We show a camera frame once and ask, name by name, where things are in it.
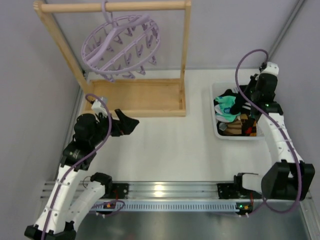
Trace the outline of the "thin black sock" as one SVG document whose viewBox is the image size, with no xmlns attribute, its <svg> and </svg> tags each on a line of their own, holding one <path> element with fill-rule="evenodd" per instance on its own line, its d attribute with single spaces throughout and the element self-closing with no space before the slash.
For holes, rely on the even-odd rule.
<svg viewBox="0 0 320 240">
<path fill-rule="evenodd" d="M 230 113 L 232 115 L 236 115 L 236 114 L 250 115 L 250 111 L 251 111 L 250 103 L 243 98 L 238 88 L 235 88 L 234 90 L 237 90 L 237 92 L 235 95 L 234 104 L 230 108 Z"/>
</svg>

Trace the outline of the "black sock grey blue marks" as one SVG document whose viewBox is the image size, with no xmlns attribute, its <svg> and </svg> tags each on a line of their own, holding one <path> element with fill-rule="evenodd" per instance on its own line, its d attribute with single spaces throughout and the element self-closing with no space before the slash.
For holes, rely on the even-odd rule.
<svg viewBox="0 0 320 240">
<path fill-rule="evenodd" d="M 239 93 L 239 90 L 237 88 L 229 88 L 221 95 L 221 97 L 224 97 L 224 96 L 236 97 L 238 93 Z"/>
</svg>

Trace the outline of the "teal patterned sock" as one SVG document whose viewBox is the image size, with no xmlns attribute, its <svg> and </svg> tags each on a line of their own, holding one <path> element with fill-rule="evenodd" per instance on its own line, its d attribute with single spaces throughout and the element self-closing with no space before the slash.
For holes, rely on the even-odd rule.
<svg viewBox="0 0 320 240">
<path fill-rule="evenodd" d="M 218 104 L 227 104 L 233 106 L 235 104 L 236 97 L 232 95 L 218 96 L 214 99 Z"/>
<path fill-rule="evenodd" d="M 215 119 L 223 122 L 223 123 L 232 123 L 234 122 L 238 116 L 241 115 L 241 113 L 231 114 L 230 113 L 230 107 L 224 107 L 223 104 L 217 104 L 214 106 L 215 111 Z"/>
</svg>

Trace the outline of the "brown cream striped sock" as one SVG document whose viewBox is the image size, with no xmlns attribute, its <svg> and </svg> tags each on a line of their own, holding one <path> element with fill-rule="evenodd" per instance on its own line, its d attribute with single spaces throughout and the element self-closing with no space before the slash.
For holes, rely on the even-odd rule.
<svg viewBox="0 0 320 240">
<path fill-rule="evenodd" d="M 227 129 L 223 132 L 223 134 L 226 136 L 245 136 L 242 132 L 242 127 L 243 123 L 248 118 L 248 115 L 241 114 L 235 121 L 227 123 Z"/>
</svg>

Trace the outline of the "purple round clip hanger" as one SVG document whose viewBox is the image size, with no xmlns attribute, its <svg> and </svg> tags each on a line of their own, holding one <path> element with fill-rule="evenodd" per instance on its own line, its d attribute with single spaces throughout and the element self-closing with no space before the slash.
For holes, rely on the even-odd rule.
<svg viewBox="0 0 320 240">
<path fill-rule="evenodd" d="M 94 29 L 83 42 L 83 63 L 108 82 L 116 77 L 135 79 L 145 75 L 145 66 L 157 64 L 156 53 L 161 37 L 158 24 L 148 15 L 129 14 L 114 17 L 102 1 L 105 22 Z"/>
</svg>

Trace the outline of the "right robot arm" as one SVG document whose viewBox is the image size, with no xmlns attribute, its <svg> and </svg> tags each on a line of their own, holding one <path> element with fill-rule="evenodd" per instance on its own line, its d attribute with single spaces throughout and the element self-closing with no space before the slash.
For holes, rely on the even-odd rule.
<svg viewBox="0 0 320 240">
<path fill-rule="evenodd" d="M 275 98 L 278 78 L 270 73 L 254 74 L 244 94 L 264 112 L 254 107 L 251 114 L 262 130 L 272 166 L 264 174 L 239 173 L 241 187 L 266 199 L 304 200 L 315 175 L 315 168 L 304 163 L 289 137 L 284 112 Z"/>
</svg>

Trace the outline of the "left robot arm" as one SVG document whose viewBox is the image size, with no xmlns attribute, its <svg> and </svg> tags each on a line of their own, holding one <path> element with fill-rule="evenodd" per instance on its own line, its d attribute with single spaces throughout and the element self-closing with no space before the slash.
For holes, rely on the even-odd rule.
<svg viewBox="0 0 320 240">
<path fill-rule="evenodd" d="M 58 175 L 46 206 L 37 221 L 26 227 L 31 240 L 74 240 L 80 224 L 94 204 L 112 194 L 110 175 L 96 172 L 86 189 L 74 199 L 81 180 L 88 174 L 99 147 L 108 137 L 130 135 L 139 120 L 115 110 L 117 119 L 98 113 L 85 113 L 76 119 L 72 141 L 63 150 Z"/>
</svg>

